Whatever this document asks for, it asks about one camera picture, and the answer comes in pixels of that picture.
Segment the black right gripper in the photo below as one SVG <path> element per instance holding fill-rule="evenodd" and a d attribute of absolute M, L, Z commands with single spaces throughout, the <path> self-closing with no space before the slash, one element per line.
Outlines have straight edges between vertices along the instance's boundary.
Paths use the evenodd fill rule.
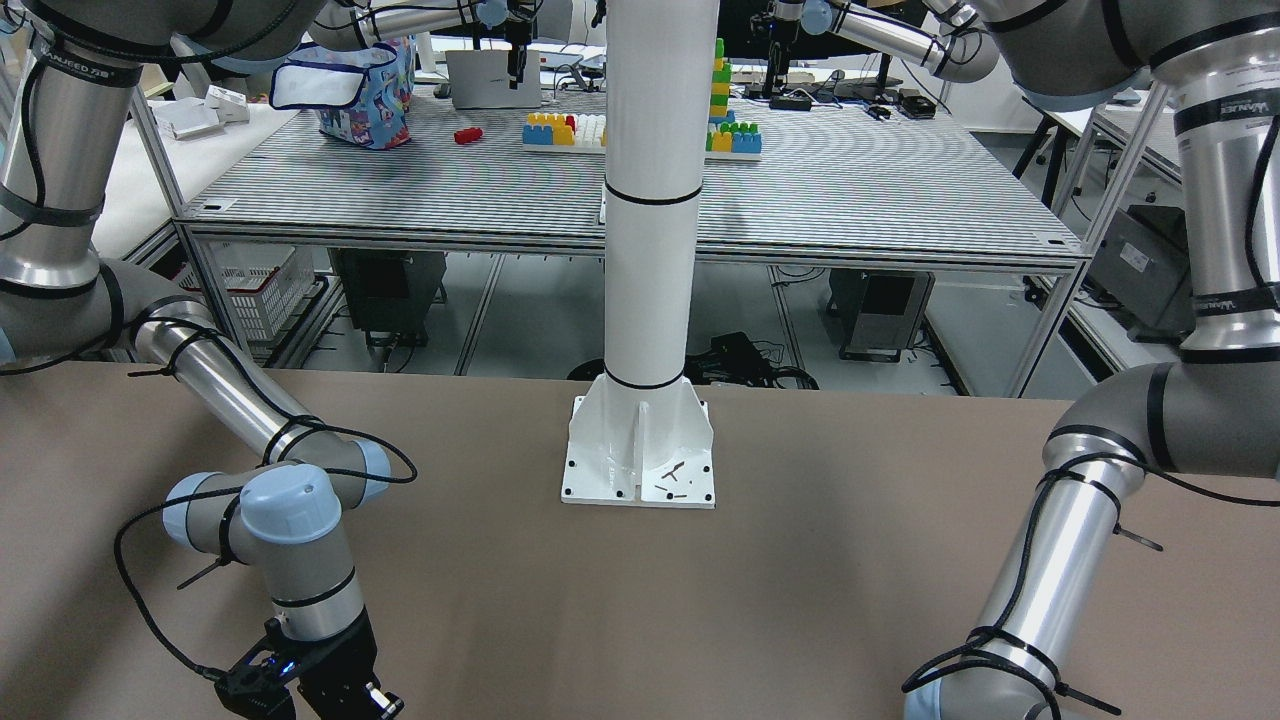
<path fill-rule="evenodd" d="M 265 623 L 271 683 L 297 689 L 317 714 L 360 714 L 361 719 L 396 719 L 404 701 L 381 689 L 374 671 L 378 646 L 369 612 L 361 611 L 342 633 L 325 641 L 288 638 L 279 620 Z"/>

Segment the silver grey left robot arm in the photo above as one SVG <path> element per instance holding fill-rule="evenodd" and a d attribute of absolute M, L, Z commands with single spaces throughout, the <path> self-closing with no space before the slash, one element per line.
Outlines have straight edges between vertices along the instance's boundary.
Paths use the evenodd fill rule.
<path fill-rule="evenodd" d="M 1044 109 L 1149 68 L 1176 104 L 1196 328 L 1175 363 L 1110 377 L 1061 416 L 1046 473 L 966 641 L 902 684 L 908 719 L 1059 719 L 1059 665 L 1123 501 L 1149 474 L 1277 475 L 1275 1 L 978 1 Z"/>

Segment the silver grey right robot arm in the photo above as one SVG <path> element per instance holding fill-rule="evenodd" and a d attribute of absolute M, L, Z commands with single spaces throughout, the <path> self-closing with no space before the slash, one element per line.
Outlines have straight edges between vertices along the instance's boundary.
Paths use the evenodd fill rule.
<path fill-rule="evenodd" d="M 228 669 L 156 638 L 242 717 L 393 719 L 378 644 L 343 528 L 346 512 L 416 477 L 397 448 L 312 415 L 228 340 L 198 299 L 91 236 L 131 100 L 147 64 L 183 40 L 193 63 L 239 72 L 282 61 L 320 1 L 24 1 L 29 46 L 3 159 L 3 373 L 122 348 L 143 375 L 184 386 L 257 452 L 253 469 L 206 471 L 154 509 L 212 565 L 260 570 L 264 637 Z"/>

